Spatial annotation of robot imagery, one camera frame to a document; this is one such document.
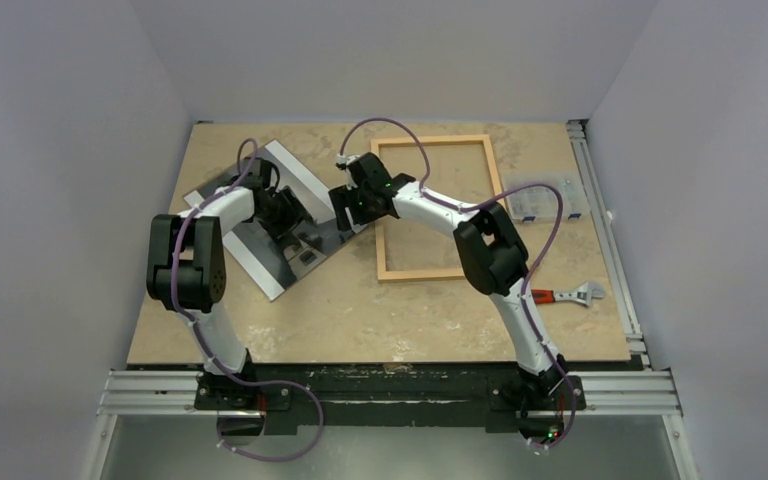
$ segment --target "red handle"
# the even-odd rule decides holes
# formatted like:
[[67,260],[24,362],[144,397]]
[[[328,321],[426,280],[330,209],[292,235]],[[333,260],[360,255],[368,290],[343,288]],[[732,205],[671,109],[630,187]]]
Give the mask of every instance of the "red handle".
[[534,297],[534,303],[537,305],[543,303],[555,303],[554,290],[532,290],[531,295]]

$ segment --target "worn table surface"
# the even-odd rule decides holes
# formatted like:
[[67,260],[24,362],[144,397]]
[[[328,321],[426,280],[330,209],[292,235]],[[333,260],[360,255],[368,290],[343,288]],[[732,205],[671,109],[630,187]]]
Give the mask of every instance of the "worn table surface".
[[[239,143],[254,137],[261,144],[278,139],[325,185],[345,183],[334,156],[351,124],[196,125],[190,136],[169,208],[187,208],[183,196],[231,165]],[[562,124],[409,124],[418,135],[487,133],[499,173],[574,170],[575,157]],[[369,150],[375,137],[402,137],[390,125],[358,130],[347,153]],[[458,197],[489,193],[480,149],[429,149],[429,187]],[[382,151],[391,173],[423,173],[419,154]],[[464,178],[469,179],[468,188]],[[410,223],[388,221],[390,268],[456,266],[451,246],[428,237]],[[518,226],[536,257],[551,225]],[[242,267],[225,253],[228,287],[224,301],[234,328],[258,362],[390,362],[513,360],[514,352],[498,312],[466,280],[379,284],[376,280],[375,232],[367,228],[343,249],[270,303]],[[568,360],[627,360],[628,346],[616,300],[590,216],[565,222],[535,273],[534,288],[568,289],[597,280],[607,297],[586,309],[574,304],[540,306],[546,328]],[[185,325],[160,302],[145,297],[128,362],[190,363],[201,357]]]

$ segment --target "gray floor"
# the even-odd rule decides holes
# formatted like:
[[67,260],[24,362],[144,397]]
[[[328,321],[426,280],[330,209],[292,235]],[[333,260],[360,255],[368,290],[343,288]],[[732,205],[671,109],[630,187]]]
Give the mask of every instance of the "gray floor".
[[[563,445],[536,457],[519,435],[477,428],[328,427],[306,457],[266,464],[216,448],[214,419],[121,417],[105,479],[637,479],[678,478],[660,417],[579,417]],[[282,454],[313,434],[257,439]]]

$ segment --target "black and white poster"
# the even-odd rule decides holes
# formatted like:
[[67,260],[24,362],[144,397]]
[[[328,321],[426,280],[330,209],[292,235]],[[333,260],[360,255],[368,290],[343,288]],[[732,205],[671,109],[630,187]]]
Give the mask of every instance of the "black and white poster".
[[[222,239],[225,248],[272,301],[333,255],[361,228],[348,232],[337,229],[328,188],[277,140],[261,147],[257,156],[277,167],[278,175],[274,175],[280,179],[277,188],[289,186],[310,214],[280,238],[267,232],[255,219],[236,225]],[[237,167],[232,165],[188,193],[184,200],[194,207],[218,187],[228,185],[236,174]]]

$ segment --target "white wall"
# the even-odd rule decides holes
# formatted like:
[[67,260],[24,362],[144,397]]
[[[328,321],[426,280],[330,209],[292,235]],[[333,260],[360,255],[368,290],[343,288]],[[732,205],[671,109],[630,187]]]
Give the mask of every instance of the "white wall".
[[703,476],[768,478],[768,0],[660,0],[588,133]]
[[133,0],[199,119],[587,118],[655,0]]
[[0,478],[76,477],[189,128],[126,1],[0,0]]

